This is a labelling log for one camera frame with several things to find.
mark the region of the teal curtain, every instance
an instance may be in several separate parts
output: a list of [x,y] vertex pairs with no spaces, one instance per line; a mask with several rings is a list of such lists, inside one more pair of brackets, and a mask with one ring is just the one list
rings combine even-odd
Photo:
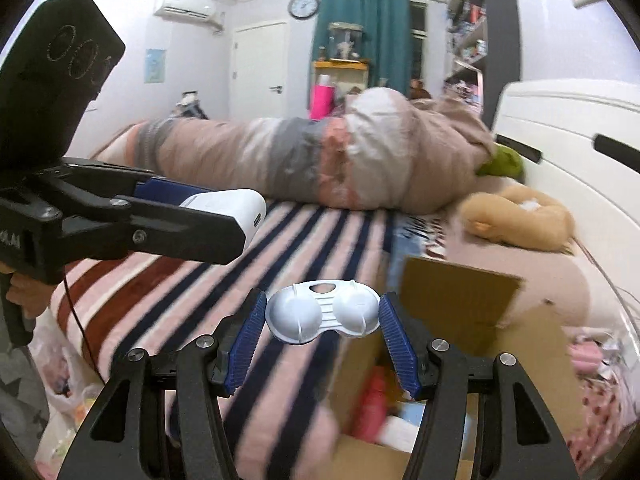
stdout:
[[321,0],[311,61],[329,45],[329,23],[357,23],[364,28],[362,56],[369,59],[369,86],[383,77],[386,86],[408,94],[411,79],[409,0]]

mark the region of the navy stripe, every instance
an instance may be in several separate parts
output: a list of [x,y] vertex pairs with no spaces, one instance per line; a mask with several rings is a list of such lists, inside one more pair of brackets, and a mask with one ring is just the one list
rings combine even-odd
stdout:
[[[308,266],[302,282],[310,282],[311,280],[318,279],[320,272],[326,265],[334,247],[337,244],[338,238],[347,223],[349,215],[350,211],[346,210],[340,213],[340,217],[338,218],[331,234],[324,242],[324,245],[316,255],[313,262]],[[242,389],[234,396],[234,402],[229,408],[224,421],[226,440],[229,444],[232,456],[235,456],[244,426],[255,406],[256,401],[264,390],[269,376],[271,375],[271,371],[275,367],[283,349],[284,344],[282,342],[274,337],[270,337],[266,348],[260,354],[258,361],[249,372],[248,377],[245,379]]]
[[394,250],[394,228],[396,227],[396,212],[388,209],[385,219],[385,239],[382,241],[382,250],[391,254]]
[[[267,216],[273,212],[281,202],[273,202],[270,204],[267,210]],[[247,254],[257,254],[263,250],[269,243],[271,243],[275,237],[283,231],[283,229],[291,223],[296,217],[302,206],[294,207],[280,222],[275,225],[268,235],[260,241],[252,250]],[[158,322],[158,319],[164,314],[164,312],[171,307],[172,303],[176,301],[188,288],[193,285],[196,280],[206,272],[211,266],[209,264],[200,264],[193,269],[187,276],[185,276],[180,283],[170,290],[162,300],[158,301],[152,308],[147,311],[143,318],[137,323],[133,329],[122,339],[116,351],[111,358],[111,368],[119,358],[123,358],[133,345],[136,344],[145,333],[151,329],[151,327]]]
[[[349,263],[344,269],[343,280],[354,280],[357,276],[358,267],[367,247],[374,213],[374,211],[368,211],[365,214],[360,235],[351,253]],[[287,421],[280,433],[280,439],[271,454],[265,474],[266,480],[280,480],[290,477],[298,460],[302,439],[311,424],[319,399],[324,397],[324,395],[318,395],[318,389],[332,369],[339,345],[340,336],[334,331],[324,332],[320,336],[318,346],[311,357],[302,384],[300,384],[296,400],[293,402]]]
[[[298,204],[294,209],[297,212],[301,207],[302,206]],[[306,221],[305,225],[302,227],[302,229],[300,229],[296,237],[293,238],[284,252],[280,254],[277,260],[274,261],[267,272],[263,274],[260,282],[255,285],[257,288],[264,289],[269,287],[271,282],[282,270],[282,267],[285,266],[290,257],[298,249],[299,245],[306,239],[308,234],[316,226],[325,210],[326,208],[324,206],[320,206],[316,209],[316,211],[311,215],[309,220]],[[174,333],[171,334],[169,339],[164,342],[162,348],[160,349],[161,352],[172,352],[175,350],[179,350],[182,345],[184,345],[191,333],[196,330],[198,325],[202,322],[203,319],[205,319],[207,314],[215,308],[216,303],[220,300],[220,298],[222,298],[222,296],[224,296],[225,293],[240,279],[245,270],[247,270],[248,267],[251,266],[255,258],[258,257],[260,252],[267,246],[267,244],[264,244],[263,247],[260,247],[261,245],[262,242],[254,248],[255,251],[249,251],[242,259],[242,261],[240,261],[224,276],[224,278],[222,278],[222,280],[220,280],[220,282],[213,288],[213,290],[209,294],[207,294],[207,297],[204,298],[200,302],[200,304],[189,314],[189,317],[187,317],[187,319],[182,322],[182,324],[174,331]]]

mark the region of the black robotic device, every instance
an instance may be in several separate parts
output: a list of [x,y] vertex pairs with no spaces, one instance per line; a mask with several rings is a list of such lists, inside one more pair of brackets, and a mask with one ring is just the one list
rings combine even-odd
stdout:
[[[150,184],[198,190],[147,171],[63,158],[86,106],[123,54],[123,43],[92,0],[49,0],[2,66],[0,261],[19,272],[54,284],[63,279],[64,265],[80,258],[121,258],[138,250],[226,264],[242,253],[244,233],[235,219],[140,193]],[[10,338],[24,346],[31,333],[21,310],[4,298],[8,279],[0,285]],[[212,335],[179,352],[129,352],[82,425],[60,480],[171,480],[163,396],[173,389],[185,478],[237,479],[216,397],[233,394],[244,380],[265,306],[265,294],[254,289]],[[455,478],[468,393],[480,399],[474,480],[577,479],[558,427],[514,356],[462,354],[408,317],[395,294],[383,296],[380,321],[402,386],[430,402],[406,480]],[[17,455],[0,422],[0,462],[28,478]]]

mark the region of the green plush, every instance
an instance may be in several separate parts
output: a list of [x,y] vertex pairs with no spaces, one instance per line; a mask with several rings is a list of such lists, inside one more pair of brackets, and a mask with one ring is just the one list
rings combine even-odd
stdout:
[[495,147],[496,152],[494,158],[484,166],[481,166],[478,171],[476,171],[476,174],[479,176],[510,176],[511,178],[517,179],[523,170],[522,157],[520,154],[501,144],[496,144]]

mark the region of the window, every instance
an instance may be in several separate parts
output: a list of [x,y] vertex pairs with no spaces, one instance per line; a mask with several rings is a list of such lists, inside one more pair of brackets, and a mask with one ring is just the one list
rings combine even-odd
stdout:
[[422,80],[424,77],[423,63],[426,61],[427,40],[427,5],[411,2],[411,35],[412,35],[412,65],[411,79]]

